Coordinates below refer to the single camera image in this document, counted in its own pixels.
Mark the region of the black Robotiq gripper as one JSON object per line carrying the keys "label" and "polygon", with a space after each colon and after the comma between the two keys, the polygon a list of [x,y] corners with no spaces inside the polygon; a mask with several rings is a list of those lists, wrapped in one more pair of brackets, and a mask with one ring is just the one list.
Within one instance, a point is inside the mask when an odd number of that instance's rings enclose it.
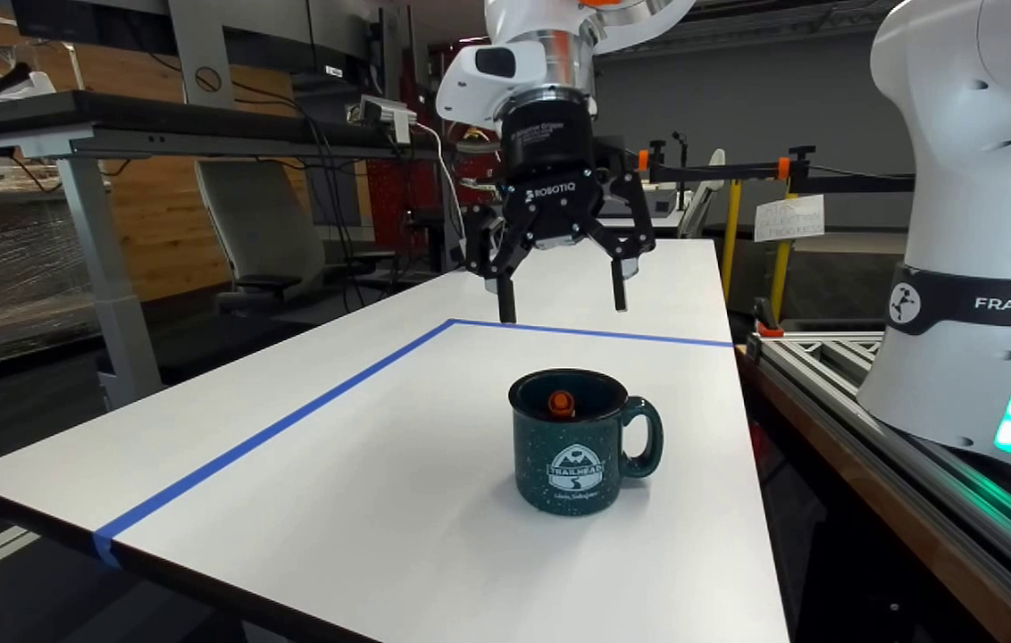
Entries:
{"label": "black Robotiq gripper", "polygon": [[495,280],[501,323],[515,325],[517,260],[542,241],[598,241],[611,253],[614,310],[624,266],[655,251],[645,198],[629,153],[593,131],[585,100],[535,90],[502,107],[501,204],[467,211],[464,266]]}

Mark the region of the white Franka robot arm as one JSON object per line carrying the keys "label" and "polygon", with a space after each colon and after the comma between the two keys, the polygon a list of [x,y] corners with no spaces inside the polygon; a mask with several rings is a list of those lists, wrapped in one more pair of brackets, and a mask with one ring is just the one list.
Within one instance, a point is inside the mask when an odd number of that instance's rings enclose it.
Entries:
{"label": "white Franka robot arm", "polygon": [[[437,111],[493,130],[502,206],[467,260],[515,307],[511,274],[542,241],[593,241],[614,269],[655,229],[600,225],[641,180],[593,137],[593,61],[674,28],[698,0],[482,0],[489,38],[458,50]],[[899,0],[872,38],[872,78],[904,113],[914,192],[887,332],[856,404],[942,447],[1011,465],[1011,0]]]}

